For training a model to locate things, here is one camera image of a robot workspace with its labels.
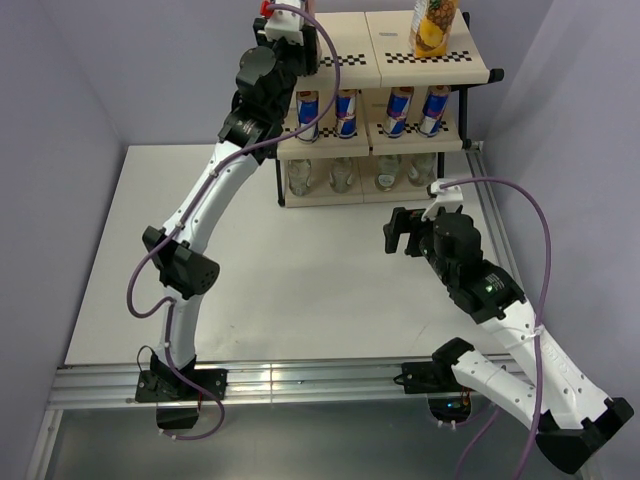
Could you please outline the energy drink can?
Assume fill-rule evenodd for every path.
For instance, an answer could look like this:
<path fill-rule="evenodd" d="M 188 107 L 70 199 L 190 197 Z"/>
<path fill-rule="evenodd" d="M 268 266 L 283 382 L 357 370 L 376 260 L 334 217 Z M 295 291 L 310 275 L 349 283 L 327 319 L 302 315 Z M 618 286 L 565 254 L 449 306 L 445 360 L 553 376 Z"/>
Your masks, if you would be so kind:
<path fill-rule="evenodd" d="M 301 142 L 313 143 L 319 136 L 318 125 L 313 121 L 319 114 L 319 93 L 314 90 L 299 91 L 296 93 L 296 119 L 297 127 L 303 128 L 311 125 L 307 130 L 302 132 L 297 138 Z"/>
<path fill-rule="evenodd" d="M 357 131 L 357 89 L 340 90 L 335 100 L 335 134 L 341 139 L 353 137 Z"/>
<path fill-rule="evenodd" d="M 405 131 L 414 88 L 411 86 L 393 87 L 386 107 L 383 131 L 390 138 L 400 137 Z"/>

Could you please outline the blue carton maroon side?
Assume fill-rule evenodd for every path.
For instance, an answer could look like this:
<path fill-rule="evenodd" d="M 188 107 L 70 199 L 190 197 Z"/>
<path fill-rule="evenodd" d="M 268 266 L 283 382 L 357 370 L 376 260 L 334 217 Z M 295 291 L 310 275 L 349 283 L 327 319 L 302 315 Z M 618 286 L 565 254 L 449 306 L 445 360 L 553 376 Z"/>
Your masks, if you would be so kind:
<path fill-rule="evenodd" d="M 311 15 L 315 15 L 315 1 L 314 0 L 304 0 L 303 1 L 305 10 Z"/>

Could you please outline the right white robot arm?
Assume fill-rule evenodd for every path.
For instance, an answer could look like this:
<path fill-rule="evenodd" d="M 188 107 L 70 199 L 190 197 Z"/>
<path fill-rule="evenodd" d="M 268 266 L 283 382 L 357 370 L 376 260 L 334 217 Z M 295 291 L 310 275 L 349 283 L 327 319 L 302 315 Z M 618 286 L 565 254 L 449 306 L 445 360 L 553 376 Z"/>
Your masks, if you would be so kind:
<path fill-rule="evenodd" d="M 475 390 L 534 428 L 539 450 L 566 474 L 577 473 L 632 418 L 626 399 L 606 394 L 548 332 L 536 329 L 523 290 L 484 258 L 470 216 L 440 210 L 428 218 L 422 209 L 397 207 L 383 233 L 388 254 L 408 235 L 406 255 L 428 261 L 454 304 L 493 336 L 528 378 L 519 380 L 454 338 L 432 354 L 438 386 Z"/>

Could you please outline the clear bottle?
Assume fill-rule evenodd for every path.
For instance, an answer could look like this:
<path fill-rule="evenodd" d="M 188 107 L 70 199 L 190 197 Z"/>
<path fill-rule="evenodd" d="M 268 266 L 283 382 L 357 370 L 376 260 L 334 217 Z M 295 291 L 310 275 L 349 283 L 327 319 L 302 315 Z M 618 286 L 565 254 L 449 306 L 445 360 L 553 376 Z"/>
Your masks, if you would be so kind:
<path fill-rule="evenodd" d="M 436 153 L 421 153 L 411 156 L 409 161 L 408 180 L 414 187 L 426 187 L 436 179 L 434 168 L 437 162 Z"/>
<path fill-rule="evenodd" d="M 290 192 L 295 196 L 305 196 L 311 190 L 312 164 L 309 159 L 290 160 L 287 164 L 287 178 Z"/>
<path fill-rule="evenodd" d="M 402 157 L 398 154 L 381 155 L 376 159 L 375 186 L 382 192 L 392 190 L 401 170 Z"/>
<path fill-rule="evenodd" d="M 335 158 L 329 172 L 329 185 L 337 194 L 347 193 L 353 184 L 354 161 L 349 157 Z"/>

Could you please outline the energy drink can hidden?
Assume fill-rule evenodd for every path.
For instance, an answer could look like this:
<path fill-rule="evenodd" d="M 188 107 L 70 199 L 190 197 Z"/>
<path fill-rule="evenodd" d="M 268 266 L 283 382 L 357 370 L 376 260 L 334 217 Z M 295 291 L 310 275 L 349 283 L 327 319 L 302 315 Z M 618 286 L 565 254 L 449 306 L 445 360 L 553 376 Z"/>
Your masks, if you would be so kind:
<path fill-rule="evenodd" d="M 447 85 L 430 86 L 421 110 L 418 132 L 426 137 L 437 135 L 444 115 L 451 87 Z"/>

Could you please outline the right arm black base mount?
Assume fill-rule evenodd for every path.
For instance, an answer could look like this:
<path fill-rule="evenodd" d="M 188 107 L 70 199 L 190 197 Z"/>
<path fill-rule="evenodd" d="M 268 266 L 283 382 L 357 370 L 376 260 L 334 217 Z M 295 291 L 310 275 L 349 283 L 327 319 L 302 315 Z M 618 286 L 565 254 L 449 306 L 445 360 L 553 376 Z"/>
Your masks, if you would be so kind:
<path fill-rule="evenodd" d="M 456 381 L 451 369 L 439 362 L 405 362 L 394 383 L 403 388 L 404 393 L 429 394 L 460 392 L 462 386 Z"/>

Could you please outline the blue carton yellow side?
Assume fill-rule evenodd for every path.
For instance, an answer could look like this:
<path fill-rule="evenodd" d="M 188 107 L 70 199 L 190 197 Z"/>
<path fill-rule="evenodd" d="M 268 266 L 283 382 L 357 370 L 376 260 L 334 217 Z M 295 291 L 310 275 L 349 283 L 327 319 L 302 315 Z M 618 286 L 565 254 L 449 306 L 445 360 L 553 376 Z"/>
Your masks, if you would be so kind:
<path fill-rule="evenodd" d="M 447 53 L 458 6 L 458 0 L 415 2 L 409 44 L 416 58 L 439 57 Z"/>

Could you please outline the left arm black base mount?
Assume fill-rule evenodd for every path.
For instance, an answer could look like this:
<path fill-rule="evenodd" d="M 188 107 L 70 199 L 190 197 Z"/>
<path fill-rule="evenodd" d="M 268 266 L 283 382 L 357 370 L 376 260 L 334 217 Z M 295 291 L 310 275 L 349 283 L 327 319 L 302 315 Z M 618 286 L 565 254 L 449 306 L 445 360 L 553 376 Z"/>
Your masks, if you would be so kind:
<path fill-rule="evenodd" d="M 226 369 L 196 369 L 187 378 L 223 400 L 227 386 Z M 158 374 L 151 370 L 140 373 L 134 399 L 137 403 L 196 401 L 201 392 L 176 377 L 171 371 Z"/>

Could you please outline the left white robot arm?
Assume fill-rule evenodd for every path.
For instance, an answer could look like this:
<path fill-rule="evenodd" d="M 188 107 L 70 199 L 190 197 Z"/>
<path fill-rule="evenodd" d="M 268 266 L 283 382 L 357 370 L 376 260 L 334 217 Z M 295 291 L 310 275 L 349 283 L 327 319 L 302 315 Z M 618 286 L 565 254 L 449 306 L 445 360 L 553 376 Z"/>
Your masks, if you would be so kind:
<path fill-rule="evenodd" d="M 168 304 L 145 382 L 172 399 L 187 397 L 195 386 L 200 305 L 220 273 L 204 254 L 211 234 L 242 184 L 275 157 L 274 141 L 283 132 L 298 77 L 318 70 L 315 27 L 303 25 L 299 39 L 290 40 L 269 37 L 265 20 L 258 19 L 254 34 L 257 45 L 240 59 L 231 110 L 206 169 L 170 219 L 142 236 Z"/>

